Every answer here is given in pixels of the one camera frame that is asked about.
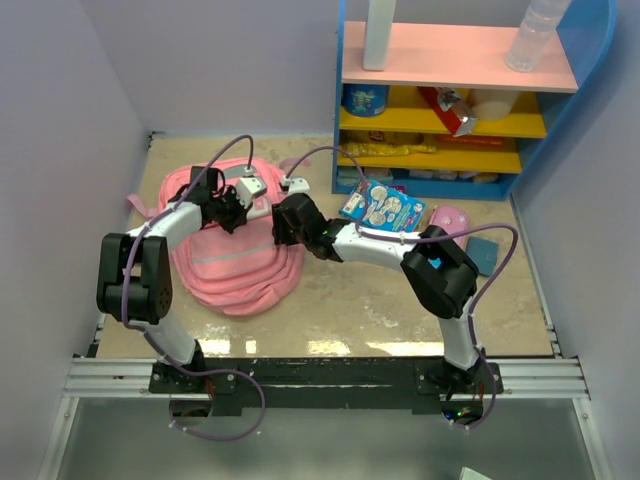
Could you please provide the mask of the pink student backpack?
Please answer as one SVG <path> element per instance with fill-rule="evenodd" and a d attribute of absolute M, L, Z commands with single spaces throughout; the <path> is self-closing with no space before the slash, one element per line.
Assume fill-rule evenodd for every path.
<path fill-rule="evenodd" d="M 213 167 L 231 187 L 251 179 L 266 186 L 253 201 L 247 223 L 228 233 L 218 220 L 203 224 L 204 214 L 193 201 L 175 200 L 201 169 L 185 166 L 165 177 L 159 208 L 146 213 L 146 235 L 167 238 L 182 285 L 200 303 L 228 316 L 256 315 L 296 288 L 304 265 L 303 246 L 278 245 L 272 234 L 271 208 L 285 198 L 280 185 L 284 171 L 260 158 L 222 160 Z"/>

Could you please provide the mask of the pink pencil case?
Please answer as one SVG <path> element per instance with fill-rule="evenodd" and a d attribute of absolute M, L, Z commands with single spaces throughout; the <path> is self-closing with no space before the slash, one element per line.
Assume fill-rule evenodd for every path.
<path fill-rule="evenodd" d="M 433 209 L 428 224 L 440 227 L 446 235 L 450 235 L 466 230 L 469 227 L 469 217 L 463 210 L 441 205 Z"/>

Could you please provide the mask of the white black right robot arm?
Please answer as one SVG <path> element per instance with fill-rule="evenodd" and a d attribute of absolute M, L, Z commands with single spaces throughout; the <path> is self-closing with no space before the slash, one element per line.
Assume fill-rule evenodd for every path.
<path fill-rule="evenodd" d="M 403 273 L 422 307 L 438 318 L 448 386 L 466 393 L 480 382 L 481 347 L 470 327 L 479 271 L 443 229 L 388 232 L 327 219 L 304 193 L 274 205 L 272 219 L 277 245 L 302 245 L 320 260 L 367 263 Z"/>

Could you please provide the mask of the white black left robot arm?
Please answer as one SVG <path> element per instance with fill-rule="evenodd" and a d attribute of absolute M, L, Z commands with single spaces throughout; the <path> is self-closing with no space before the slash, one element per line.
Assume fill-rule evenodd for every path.
<path fill-rule="evenodd" d="M 173 367 L 171 378 L 185 392 L 200 390 L 207 368 L 199 342 L 170 314 L 173 300 L 170 253 L 210 224 L 232 233 L 247 223 L 253 202 L 266 192 L 255 169 L 240 169 L 236 183 L 213 167 L 193 167 L 191 182 L 164 209 L 127 233 L 109 233 L 100 250 L 98 309 L 137 331 Z"/>

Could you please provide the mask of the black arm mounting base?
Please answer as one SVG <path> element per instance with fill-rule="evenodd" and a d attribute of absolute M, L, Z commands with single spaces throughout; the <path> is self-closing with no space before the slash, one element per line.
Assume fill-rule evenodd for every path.
<path fill-rule="evenodd" d="M 157 362 L 149 390 L 213 397 L 216 416 L 245 408 L 383 409 L 474 419 L 479 403 L 503 392 L 498 364 L 457 373 L 440 357 L 206 358 L 196 378 Z"/>

